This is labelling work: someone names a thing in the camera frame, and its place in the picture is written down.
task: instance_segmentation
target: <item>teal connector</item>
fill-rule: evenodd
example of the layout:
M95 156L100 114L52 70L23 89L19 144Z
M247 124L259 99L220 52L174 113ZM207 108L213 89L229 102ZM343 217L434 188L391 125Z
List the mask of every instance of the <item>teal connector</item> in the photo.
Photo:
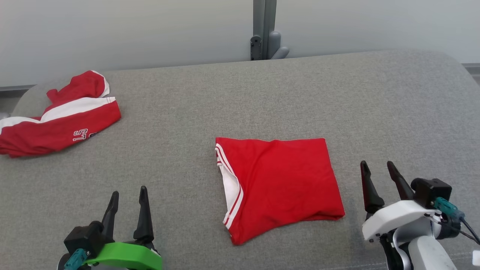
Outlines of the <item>teal connector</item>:
M67 263L65 264L65 270L77 270L79 269L83 263L87 260L87 253L83 248L79 248L75 250L72 254L70 259L68 259Z
M465 213L458 210L458 208L453 205L451 202L445 200L442 197L437 197L435 199L435 203L433 205L436 209L440 210L442 213L445 213L445 215L454 218L454 219L460 219L465 217Z

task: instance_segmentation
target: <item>gray padded table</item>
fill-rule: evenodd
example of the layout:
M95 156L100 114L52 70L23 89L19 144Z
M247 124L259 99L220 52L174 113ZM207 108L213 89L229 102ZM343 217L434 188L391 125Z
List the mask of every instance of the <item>gray padded table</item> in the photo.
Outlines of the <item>gray padded table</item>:
M131 240L141 185L167 270L386 269L380 244L361 234L361 160L387 204L399 200L388 160L409 181L449 183L451 201L480 232L480 88L449 56L395 50L102 74L119 122L55 154L0 157L1 269L54 269L65 236L100 220L115 190L114 237ZM45 93L69 81L33 87L13 114L41 115ZM346 216L233 246L222 224L216 136L326 138ZM459 269L474 269L471 240L441 243Z

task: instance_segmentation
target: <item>white wall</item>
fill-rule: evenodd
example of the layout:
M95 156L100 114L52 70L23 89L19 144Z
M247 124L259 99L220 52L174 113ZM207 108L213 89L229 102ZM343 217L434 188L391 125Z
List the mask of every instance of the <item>white wall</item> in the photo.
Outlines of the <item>white wall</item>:
M246 61L252 10L251 0L0 0L0 87Z
M275 30L288 57L417 48L480 62L480 0L277 0Z

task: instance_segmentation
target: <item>white stripe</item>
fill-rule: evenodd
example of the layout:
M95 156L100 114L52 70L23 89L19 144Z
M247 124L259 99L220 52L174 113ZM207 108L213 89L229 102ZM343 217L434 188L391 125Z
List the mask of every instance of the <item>white stripe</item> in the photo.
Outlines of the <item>white stripe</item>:
M105 79L105 77L102 74L96 72L95 70L92 70L92 71L103 77L103 83L105 87L103 88L103 93L99 96L99 98L103 98L104 96L110 94L110 85L107 83L107 79Z
M237 215L240 208L241 201L243 200L243 189L240 185L240 181L233 172L233 169L228 162L227 156L225 155L225 152L223 151L223 148L220 144L216 144L215 151L218 155L217 161L221 162L221 164L219 164L219 168L223 176L225 199L227 200L227 213L225 214L223 223L225 223L228 219L228 223L225 224L225 226L227 227L227 229L230 229L230 226L232 225L232 222L235 219L235 216Z
M227 156L225 155L225 152L223 151L223 148L220 144L216 144L216 147L220 150L220 153L222 153L223 160L225 161L226 166L230 169L230 171L235 175L235 172L233 171L232 167L230 166L230 163L227 160Z
M242 189L242 187L240 186L240 197L239 197L239 200L238 200L237 203L235 204L235 207L233 208L233 211L232 211L232 213L230 214L230 219L228 220L228 223L225 224L225 226L227 227L227 229L230 229L230 226L232 225L233 219L235 218L235 216L237 215L237 212L239 211L240 203L241 203L242 200L243 200L243 189Z
M71 116L80 112L93 110L114 101L114 97L80 98L47 111L44 115L42 115L42 118L40 120L21 116L8 117L0 120L0 134L2 129L7 126L13 126L22 122L45 123L58 118Z

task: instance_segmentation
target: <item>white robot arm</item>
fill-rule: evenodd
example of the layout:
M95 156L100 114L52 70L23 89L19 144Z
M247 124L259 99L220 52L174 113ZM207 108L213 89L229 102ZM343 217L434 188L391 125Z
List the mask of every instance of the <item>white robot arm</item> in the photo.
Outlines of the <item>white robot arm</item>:
M466 234L460 230L461 222L467 225L463 213L448 202L452 187L439 179L416 178L410 188L391 161L387 167L401 201L384 207L384 200L370 179L367 163L360 164L367 211L362 226L364 239L382 244L389 270L456 270L437 241ZM469 238L480 245L478 236L467 227L474 235Z

